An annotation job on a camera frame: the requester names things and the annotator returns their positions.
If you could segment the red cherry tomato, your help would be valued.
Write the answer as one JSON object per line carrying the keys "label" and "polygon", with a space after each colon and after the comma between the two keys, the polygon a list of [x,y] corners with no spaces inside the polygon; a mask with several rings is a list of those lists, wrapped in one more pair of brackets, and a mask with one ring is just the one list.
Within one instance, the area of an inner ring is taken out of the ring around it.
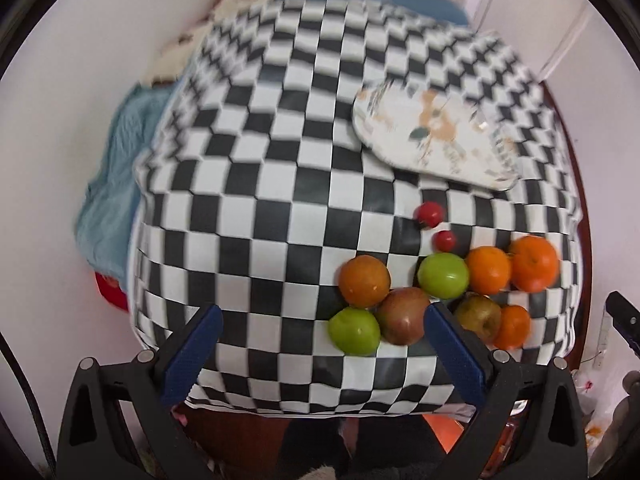
{"label": "red cherry tomato", "polygon": [[439,231],[432,238],[436,252],[453,252],[457,247],[457,237],[450,230]]}
{"label": "red cherry tomato", "polygon": [[439,203],[425,202],[414,212],[416,222],[424,229],[434,229],[439,226],[445,217],[445,211]]}

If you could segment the red brown apple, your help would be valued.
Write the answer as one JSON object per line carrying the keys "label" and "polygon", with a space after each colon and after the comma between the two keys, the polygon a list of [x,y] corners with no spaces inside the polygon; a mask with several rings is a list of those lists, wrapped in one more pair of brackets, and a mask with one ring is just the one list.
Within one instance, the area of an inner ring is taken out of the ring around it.
{"label": "red brown apple", "polygon": [[382,337],[395,346],[411,346],[424,336],[424,313],[431,304],[420,288],[392,290],[375,311]]}

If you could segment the black white checkered cloth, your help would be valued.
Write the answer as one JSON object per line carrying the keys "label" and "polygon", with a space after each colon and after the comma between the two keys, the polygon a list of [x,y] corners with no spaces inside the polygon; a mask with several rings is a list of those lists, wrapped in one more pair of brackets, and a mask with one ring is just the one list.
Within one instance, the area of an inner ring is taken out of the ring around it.
{"label": "black white checkered cloth", "polygon": [[[357,139],[365,84],[424,88],[498,122],[518,180],[484,191],[381,162]],[[439,203],[462,250],[546,238],[560,274],[545,292],[508,289],[533,329],[517,360],[575,343],[582,212],[565,136],[528,68],[499,38],[375,0],[276,0],[215,25],[134,166],[142,201],[129,298],[142,344],[158,347],[201,307],[224,330],[186,397],[191,408],[259,414],[409,414],[459,401],[427,341],[346,356],[326,326],[344,307],[340,266],[369,255],[409,286],[431,250],[414,213]]]}

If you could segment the small orange front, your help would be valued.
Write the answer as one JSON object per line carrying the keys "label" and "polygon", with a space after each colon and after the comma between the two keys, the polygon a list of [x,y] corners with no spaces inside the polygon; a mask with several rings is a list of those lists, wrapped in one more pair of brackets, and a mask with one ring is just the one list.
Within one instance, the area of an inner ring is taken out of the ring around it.
{"label": "small orange front", "polygon": [[501,323],[492,344],[501,350],[521,348],[530,332],[532,320],[528,311],[521,306],[504,306],[501,309]]}

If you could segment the bear print pillow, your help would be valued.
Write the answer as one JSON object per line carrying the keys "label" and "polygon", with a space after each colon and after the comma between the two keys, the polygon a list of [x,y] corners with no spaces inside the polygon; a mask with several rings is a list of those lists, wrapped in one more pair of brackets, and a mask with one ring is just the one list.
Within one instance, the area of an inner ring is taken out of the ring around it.
{"label": "bear print pillow", "polygon": [[140,84],[152,88],[154,84],[170,84],[177,81],[194,53],[201,47],[215,25],[235,18],[252,6],[263,6],[271,0],[215,0],[212,8],[201,21],[165,44],[154,58]]}

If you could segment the brownish green apple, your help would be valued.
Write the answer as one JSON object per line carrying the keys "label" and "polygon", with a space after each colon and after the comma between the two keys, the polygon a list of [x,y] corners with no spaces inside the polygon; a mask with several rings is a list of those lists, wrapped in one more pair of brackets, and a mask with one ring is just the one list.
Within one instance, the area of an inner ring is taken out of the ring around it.
{"label": "brownish green apple", "polygon": [[459,324],[474,333],[485,344],[491,344],[501,324],[501,307],[483,295],[468,295],[454,310]]}

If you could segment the floral oval plate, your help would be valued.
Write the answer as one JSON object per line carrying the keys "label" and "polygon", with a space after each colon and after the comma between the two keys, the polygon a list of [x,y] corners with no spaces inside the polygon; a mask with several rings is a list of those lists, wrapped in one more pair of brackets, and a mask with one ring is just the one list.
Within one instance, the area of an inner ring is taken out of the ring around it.
{"label": "floral oval plate", "polygon": [[424,84],[364,84],[352,103],[361,143],[395,169],[504,192],[520,178],[508,130],[488,107]]}

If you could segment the large orange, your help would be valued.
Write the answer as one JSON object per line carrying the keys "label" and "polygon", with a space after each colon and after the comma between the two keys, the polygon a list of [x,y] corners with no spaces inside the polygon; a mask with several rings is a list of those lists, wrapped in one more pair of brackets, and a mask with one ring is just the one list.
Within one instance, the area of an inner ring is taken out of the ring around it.
{"label": "large orange", "polygon": [[551,287],[560,273],[555,247],[545,238],[526,235],[510,244],[511,283],[521,292],[536,294]]}

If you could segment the plastic bags on floor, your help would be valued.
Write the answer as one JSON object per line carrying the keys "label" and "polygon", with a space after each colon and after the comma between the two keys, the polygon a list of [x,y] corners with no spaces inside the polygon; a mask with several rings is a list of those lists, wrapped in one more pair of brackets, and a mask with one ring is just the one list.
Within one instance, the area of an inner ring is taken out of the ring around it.
{"label": "plastic bags on floor", "polygon": [[623,451],[639,428],[639,372],[631,370],[622,379],[603,379],[576,370],[572,378],[582,410],[588,478],[595,479],[613,468],[615,454]]}

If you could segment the red object under bed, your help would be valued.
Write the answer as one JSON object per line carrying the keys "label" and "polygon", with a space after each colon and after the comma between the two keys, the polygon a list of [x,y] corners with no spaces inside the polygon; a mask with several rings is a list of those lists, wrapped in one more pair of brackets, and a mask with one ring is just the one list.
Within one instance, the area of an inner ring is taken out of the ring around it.
{"label": "red object under bed", "polygon": [[128,311],[128,300],[125,292],[120,288],[119,282],[110,276],[105,276],[99,272],[94,274],[96,287],[100,295],[113,307]]}

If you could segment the dark orange fruit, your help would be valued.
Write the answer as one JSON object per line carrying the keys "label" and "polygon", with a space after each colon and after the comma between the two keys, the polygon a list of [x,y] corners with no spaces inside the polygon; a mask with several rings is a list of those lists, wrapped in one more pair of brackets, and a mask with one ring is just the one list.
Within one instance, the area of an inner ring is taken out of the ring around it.
{"label": "dark orange fruit", "polygon": [[390,272],[377,258],[360,255],[341,266],[337,286],[351,307],[371,309],[390,292]]}

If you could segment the blue bed sheet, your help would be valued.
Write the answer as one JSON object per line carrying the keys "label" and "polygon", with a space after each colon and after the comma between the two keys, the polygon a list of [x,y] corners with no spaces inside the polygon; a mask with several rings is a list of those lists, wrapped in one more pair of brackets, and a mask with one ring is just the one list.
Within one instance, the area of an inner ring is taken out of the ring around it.
{"label": "blue bed sheet", "polygon": [[[434,18],[466,26],[468,14],[454,0],[388,0]],[[130,230],[140,202],[134,161],[148,148],[180,78],[170,84],[135,84],[119,105],[108,130],[100,169],[88,183],[74,234],[94,272],[125,284]]]}

